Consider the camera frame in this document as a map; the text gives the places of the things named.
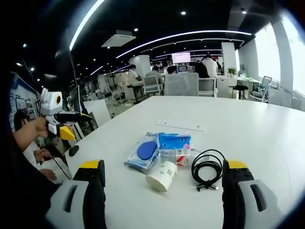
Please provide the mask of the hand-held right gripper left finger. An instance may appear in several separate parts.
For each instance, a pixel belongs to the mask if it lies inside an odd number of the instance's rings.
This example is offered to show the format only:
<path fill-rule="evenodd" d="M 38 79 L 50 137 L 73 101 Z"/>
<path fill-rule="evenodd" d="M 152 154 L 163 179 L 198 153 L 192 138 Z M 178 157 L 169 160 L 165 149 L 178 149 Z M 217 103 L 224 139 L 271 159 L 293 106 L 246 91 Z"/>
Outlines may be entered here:
<path fill-rule="evenodd" d="M 50 229 L 105 229 L 105 165 L 103 160 L 80 165 L 51 197 L 45 215 Z"/>

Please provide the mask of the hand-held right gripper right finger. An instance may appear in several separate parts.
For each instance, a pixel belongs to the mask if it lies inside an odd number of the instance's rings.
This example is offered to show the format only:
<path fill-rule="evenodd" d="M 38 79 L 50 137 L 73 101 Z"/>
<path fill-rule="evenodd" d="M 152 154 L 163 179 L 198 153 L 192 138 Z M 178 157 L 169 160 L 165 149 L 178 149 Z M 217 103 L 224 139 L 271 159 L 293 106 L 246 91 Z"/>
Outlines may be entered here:
<path fill-rule="evenodd" d="M 222 187 L 224 229 L 274 229 L 282 218 L 275 193 L 244 163 L 224 160 Z"/>

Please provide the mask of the person's left hand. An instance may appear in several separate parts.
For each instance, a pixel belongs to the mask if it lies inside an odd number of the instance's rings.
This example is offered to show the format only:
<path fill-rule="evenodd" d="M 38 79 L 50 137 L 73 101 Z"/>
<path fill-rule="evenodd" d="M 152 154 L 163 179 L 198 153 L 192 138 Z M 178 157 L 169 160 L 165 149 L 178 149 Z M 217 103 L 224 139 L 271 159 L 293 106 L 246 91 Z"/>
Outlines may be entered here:
<path fill-rule="evenodd" d="M 34 126 L 36 136 L 48 137 L 48 123 L 44 117 L 38 117 L 31 121 Z"/>

